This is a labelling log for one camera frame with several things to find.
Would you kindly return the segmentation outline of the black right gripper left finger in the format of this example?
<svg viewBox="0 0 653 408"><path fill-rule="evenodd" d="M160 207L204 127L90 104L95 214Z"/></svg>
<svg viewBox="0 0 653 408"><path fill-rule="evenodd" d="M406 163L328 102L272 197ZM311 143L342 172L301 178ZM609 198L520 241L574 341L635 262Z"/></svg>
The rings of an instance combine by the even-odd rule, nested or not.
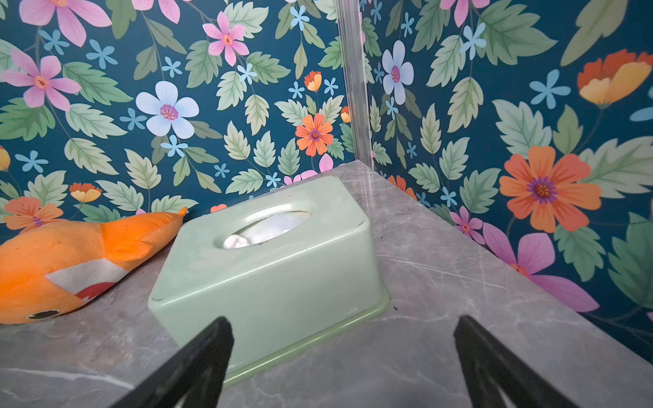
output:
<svg viewBox="0 0 653 408"><path fill-rule="evenodd" d="M233 346L231 323L221 316L113 406L216 407Z"/></svg>

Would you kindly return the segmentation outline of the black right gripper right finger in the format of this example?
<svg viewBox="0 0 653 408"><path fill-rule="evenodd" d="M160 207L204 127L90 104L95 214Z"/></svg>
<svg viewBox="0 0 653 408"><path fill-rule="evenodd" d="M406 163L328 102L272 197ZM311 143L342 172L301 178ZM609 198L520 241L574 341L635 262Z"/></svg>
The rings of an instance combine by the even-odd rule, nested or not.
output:
<svg viewBox="0 0 653 408"><path fill-rule="evenodd" d="M471 316L461 316L455 345L474 407L574 407Z"/></svg>

